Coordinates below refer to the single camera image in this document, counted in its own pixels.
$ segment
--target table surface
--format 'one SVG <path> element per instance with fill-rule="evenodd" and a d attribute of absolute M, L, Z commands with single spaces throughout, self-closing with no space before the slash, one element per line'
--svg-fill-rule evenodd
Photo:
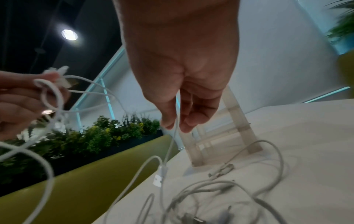
<path fill-rule="evenodd" d="M 289 224 L 354 223 L 354 100 L 264 107 L 246 117 L 257 137 L 276 144 L 284 156 L 284 178 L 265 199 Z M 236 169 L 220 180 L 235 180 L 251 192 L 271 182 L 279 167 L 277 154 L 265 144 L 262 152 L 232 163 Z M 165 206 L 185 186 L 207 179 L 211 169 L 192 168 L 184 150 L 168 162 L 168 167 Z M 109 224 L 135 223 L 150 193 L 155 193 L 155 202 L 146 224 L 160 223 L 159 188 L 152 184 L 153 178 L 147 178 L 114 206 Z M 235 214 L 232 223 L 246 224 L 254 217 L 255 207 L 239 188 L 215 195 L 198 195 L 199 218 L 214 223 L 229 205 Z M 194 201 L 183 201 L 182 211 L 193 213 Z M 103 215 L 94 222 L 101 223 Z M 264 212 L 258 223 L 277 222 Z"/>

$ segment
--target black ceiling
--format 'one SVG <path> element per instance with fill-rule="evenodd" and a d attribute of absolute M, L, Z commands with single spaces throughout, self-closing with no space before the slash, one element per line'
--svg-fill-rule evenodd
<path fill-rule="evenodd" d="M 78 40 L 60 32 L 71 28 Z M 111 0 L 5 0 L 0 7 L 1 70 L 41 73 L 70 67 L 68 74 L 93 80 L 122 45 Z M 37 54 L 36 48 L 45 53 Z M 74 89 L 85 90 L 79 82 Z M 66 109 L 80 97 L 72 94 Z"/>

